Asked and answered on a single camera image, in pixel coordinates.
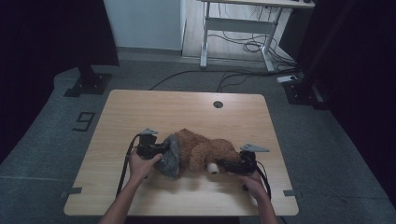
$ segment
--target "floor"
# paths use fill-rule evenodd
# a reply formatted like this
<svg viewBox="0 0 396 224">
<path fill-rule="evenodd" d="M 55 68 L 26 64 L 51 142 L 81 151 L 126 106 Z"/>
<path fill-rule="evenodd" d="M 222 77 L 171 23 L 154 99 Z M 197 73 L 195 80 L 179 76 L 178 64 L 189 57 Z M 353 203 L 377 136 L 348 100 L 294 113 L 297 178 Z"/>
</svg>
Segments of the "floor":
<svg viewBox="0 0 396 224">
<path fill-rule="evenodd" d="M 181 71 L 156 91 L 215 92 L 223 73 L 203 72 L 198 60 L 175 55 L 120 52 L 120 67 L 97 66 L 95 72 L 113 78 L 103 95 L 64 97 L 78 70 L 54 79 L 55 90 L 26 135 L 0 165 L 0 223 L 97 223 L 99 217 L 64 213 L 94 128 L 111 90 L 148 90 Z M 257 63 L 216 60 L 211 70 L 261 70 Z M 278 76 L 233 77 L 224 92 L 262 94 L 274 123 L 300 212 L 279 223 L 396 223 L 396 211 L 330 111 L 290 105 Z M 94 112 L 90 129 L 79 127 L 80 112 Z M 259 223 L 240 217 L 241 224 Z"/>
</svg>

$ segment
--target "metal bracket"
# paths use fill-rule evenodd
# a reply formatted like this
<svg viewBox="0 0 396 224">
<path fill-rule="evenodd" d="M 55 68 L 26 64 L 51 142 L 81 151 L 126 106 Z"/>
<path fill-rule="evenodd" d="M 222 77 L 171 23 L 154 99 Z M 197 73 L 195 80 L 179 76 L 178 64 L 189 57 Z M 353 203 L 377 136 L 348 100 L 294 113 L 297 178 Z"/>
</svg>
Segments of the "metal bracket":
<svg viewBox="0 0 396 224">
<path fill-rule="evenodd" d="M 155 134 L 158 133 L 157 131 L 151 130 L 150 128 L 146 128 L 140 134 Z"/>
<path fill-rule="evenodd" d="M 257 146 L 254 146 L 252 144 L 246 144 L 246 145 L 244 145 L 244 146 L 242 146 L 240 148 L 241 148 L 241 150 L 251 151 L 251 152 L 269 152 L 270 151 L 267 148 L 257 147 Z"/>
</svg>

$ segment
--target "black cable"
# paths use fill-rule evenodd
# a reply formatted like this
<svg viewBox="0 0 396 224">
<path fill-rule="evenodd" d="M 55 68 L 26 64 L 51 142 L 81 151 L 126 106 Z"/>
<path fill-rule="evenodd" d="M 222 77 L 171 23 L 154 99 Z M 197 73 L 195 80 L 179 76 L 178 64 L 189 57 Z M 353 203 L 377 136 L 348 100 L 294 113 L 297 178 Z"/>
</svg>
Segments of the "black cable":
<svg viewBox="0 0 396 224">
<path fill-rule="evenodd" d="M 223 73 L 224 71 L 217 71 L 217 70 L 215 70 L 215 71 L 211 71 L 211 70 L 197 70 L 197 71 L 193 71 L 193 70 L 189 70 L 189 71 L 179 72 L 179 73 L 173 74 L 172 76 L 167 77 L 167 78 L 161 80 L 160 82 L 158 82 L 157 84 L 155 84 L 153 87 L 151 87 L 151 88 L 148 89 L 148 90 L 149 90 L 149 91 L 154 90 L 156 87 L 158 87 L 159 85 L 161 85 L 161 84 L 164 83 L 166 80 L 168 80 L 168 79 L 170 79 L 170 78 L 172 78 L 172 77 L 177 77 L 177 76 L 180 76 L 180 75 L 183 75 L 183 74 L 186 74 L 186 73 L 209 73 L 209 72 L 213 72 L 213 73 L 221 72 L 221 73 Z"/>
<path fill-rule="evenodd" d="M 270 18 L 271 18 L 271 13 L 272 13 L 272 7 L 270 7 L 270 12 L 268 13 L 268 21 L 269 21 Z"/>
<path fill-rule="evenodd" d="M 271 7 L 271 10 L 272 10 L 272 7 Z M 276 7 L 276 10 L 275 11 L 273 11 L 273 12 L 277 12 L 277 10 L 278 10 L 278 7 Z M 269 10 L 265 10 L 267 13 L 270 13 L 270 11 Z"/>
<path fill-rule="evenodd" d="M 224 3 L 224 10 L 225 10 L 225 14 L 228 16 L 228 18 L 230 18 L 230 15 L 228 15 L 228 12 L 227 12 L 227 4 L 225 4 L 225 3 Z"/>
<path fill-rule="evenodd" d="M 288 224 L 288 222 L 285 220 L 285 218 L 280 217 L 280 219 L 282 219 L 283 223 Z"/>
<path fill-rule="evenodd" d="M 255 7 L 254 7 L 254 11 L 251 13 L 251 15 L 250 15 L 249 19 L 251 19 L 251 17 L 254 15 L 254 13 L 255 13 L 255 12 L 256 12 L 256 10 L 257 10 L 257 7 L 259 7 L 259 6 L 255 6 Z"/>
<path fill-rule="evenodd" d="M 122 174 L 121 174 L 121 178 L 120 178 L 119 187 L 117 189 L 116 197 L 119 196 L 119 194 L 121 192 L 122 185 L 123 185 L 123 180 L 124 180 L 125 174 L 126 174 L 126 167 L 128 166 L 128 160 L 131 157 L 131 152 L 132 152 L 132 149 L 134 148 L 134 140 L 136 140 L 136 138 L 138 136 L 140 136 L 140 133 L 134 136 L 134 139 L 132 140 L 131 145 L 129 145 L 128 150 L 127 150 L 127 152 L 125 154 L 125 161 L 124 161 L 124 164 L 122 166 Z"/>
<path fill-rule="evenodd" d="M 263 173 L 262 170 L 260 169 L 260 167 L 256 164 L 256 170 L 257 170 L 257 172 L 259 172 L 259 175 L 262 177 L 262 180 L 264 181 L 264 186 L 267 189 L 268 197 L 271 200 L 271 198 L 272 198 L 271 187 L 270 187 L 270 184 L 268 182 L 268 177 L 267 177 L 267 173 L 265 172 L 264 165 L 262 165 L 262 163 L 259 162 L 259 161 L 256 161 L 256 162 L 258 164 L 260 164 L 262 166 L 262 169 L 264 170 L 264 173 Z"/>
<path fill-rule="evenodd" d="M 247 52 L 257 52 L 257 51 L 260 51 L 261 48 L 262 48 L 262 45 L 261 45 L 261 44 L 263 44 L 263 43 L 258 42 L 258 41 L 248 41 L 248 42 L 246 42 L 246 43 L 241 43 L 241 42 L 234 41 L 232 38 L 224 37 L 224 36 L 221 36 L 221 35 L 208 35 L 208 36 L 219 37 L 219 38 L 222 38 L 222 39 L 224 39 L 224 40 L 226 40 L 226 41 L 229 41 L 229 42 L 232 42 L 232 43 L 235 43 L 235 44 L 239 44 L 239 45 L 243 45 L 243 46 L 244 46 L 244 47 L 243 47 L 244 51 L 247 51 Z M 253 39 L 253 38 L 235 39 L 235 40 L 248 40 L 248 39 Z M 257 47 L 258 49 L 249 49 L 248 46 L 255 46 L 255 47 Z"/>
<path fill-rule="evenodd" d="M 257 18 L 258 21 L 262 18 L 262 11 L 260 12 L 259 18 Z"/>
<path fill-rule="evenodd" d="M 218 86 L 217 92 L 222 92 L 222 89 L 227 86 L 240 85 L 240 84 L 244 83 L 249 77 L 270 77 L 270 76 L 275 76 L 275 75 L 280 75 L 280 74 L 295 73 L 295 72 L 299 72 L 299 71 L 300 71 L 299 69 L 291 68 L 291 69 L 285 69 L 285 70 L 274 72 L 274 73 L 249 72 L 249 73 L 236 73 L 236 74 L 229 75 L 227 77 L 223 76 L 223 78 L 221 79 L 220 84 Z M 227 85 L 221 86 L 221 84 L 226 79 L 231 78 L 231 77 L 239 77 L 239 76 L 247 76 L 247 77 L 243 81 L 240 81 L 238 83 L 227 84 Z"/>
<path fill-rule="evenodd" d="M 220 8 L 220 3 L 219 3 L 219 17 L 221 18 L 221 8 Z"/>
<path fill-rule="evenodd" d="M 220 79 L 218 88 L 216 89 L 217 92 L 219 92 L 219 90 L 220 90 L 220 88 L 221 88 L 222 80 L 225 78 L 225 76 L 227 75 L 228 72 L 238 72 L 238 73 L 240 73 L 240 74 L 244 74 L 244 73 L 249 73 L 250 71 L 242 69 L 242 70 L 230 70 L 230 71 L 224 72 L 223 76 L 222 76 L 221 79 Z"/>
<path fill-rule="evenodd" d="M 226 34 L 224 34 L 224 36 L 225 36 L 226 39 L 237 41 L 237 40 L 253 40 L 254 38 L 259 38 L 259 37 L 263 37 L 263 36 L 266 36 L 266 35 L 257 35 L 257 36 L 249 37 L 249 38 L 231 38 L 231 37 L 228 37 Z"/>
</svg>

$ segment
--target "table leg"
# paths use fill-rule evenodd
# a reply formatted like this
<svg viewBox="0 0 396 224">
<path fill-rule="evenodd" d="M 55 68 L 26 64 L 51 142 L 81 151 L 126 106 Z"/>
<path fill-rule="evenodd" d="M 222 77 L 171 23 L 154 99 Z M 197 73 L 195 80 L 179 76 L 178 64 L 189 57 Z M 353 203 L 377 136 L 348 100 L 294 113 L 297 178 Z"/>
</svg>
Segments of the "table leg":
<svg viewBox="0 0 396 224">
<path fill-rule="evenodd" d="M 269 53 L 269 48 L 271 46 L 271 42 L 274 38 L 274 34 L 276 31 L 277 24 L 279 22 L 280 14 L 282 13 L 282 7 L 280 7 L 277 11 L 276 18 L 274 19 L 273 25 L 271 27 L 271 32 L 265 41 L 264 48 L 262 49 L 262 57 L 264 58 L 265 65 L 267 66 L 268 72 L 275 72 L 273 64 L 271 62 L 271 55 Z"/>
<path fill-rule="evenodd" d="M 207 3 L 206 6 L 206 15 L 205 15 L 205 25 L 204 25 L 204 42 L 202 43 L 201 48 L 201 68 L 206 68 L 206 60 L 207 60 L 207 21 L 209 20 L 209 9 L 210 3 Z"/>
</svg>

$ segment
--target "wooden table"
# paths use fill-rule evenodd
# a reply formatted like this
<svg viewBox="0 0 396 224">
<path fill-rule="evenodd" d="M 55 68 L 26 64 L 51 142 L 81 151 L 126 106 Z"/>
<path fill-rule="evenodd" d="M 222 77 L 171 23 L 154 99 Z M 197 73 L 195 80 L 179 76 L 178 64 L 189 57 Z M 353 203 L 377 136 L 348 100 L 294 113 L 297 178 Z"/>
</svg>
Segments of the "wooden table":
<svg viewBox="0 0 396 224">
<path fill-rule="evenodd" d="M 223 103 L 215 108 L 214 102 Z M 70 216 L 101 216 L 114 201 L 125 152 L 135 134 L 147 127 L 160 143 L 188 128 L 209 138 L 230 140 L 237 151 L 250 143 L 270 149 L 257 153 L 271 185 L 276 214 L 298 213 L 276 133 L 262 95 L 176 91 L 112 91 L 64 211 Z M 186 172 L 171 180 L 157 171 L 139 187 L 130 216 L 255 216 L 257 207 L 238 180 L 226 175 Z"/>
<path fill-rule="evenodd" d="M 269 72 L 275 72 L 271 61 L 269 48 L 274 38 L 277 24 L 279 22 L 282 9 L 284 7 L 290 8 L 313 8 L 315 4 L 311 1 L 305 3 L 303 0 L 198 0 L 206 3 L 205 26 L 204 26 L 204 42 L 201 46 L 201 61 L 200 67 L 206 68 L 207 61 L 207 33 L 209 30 L 214 31 L 229 31 L 239 33 L 261 34 L 268 35 L 265 44 L 261 50 L 265 65 Z M 228 18 L 212 18 L 209 16 L 210 3 L 225 3 L 238 5 L 252 5 L 263 7 L 278 7 L 276 17 L 273 21 L 252 21 L 252 20 L 236 20 Z"/>
</svg>

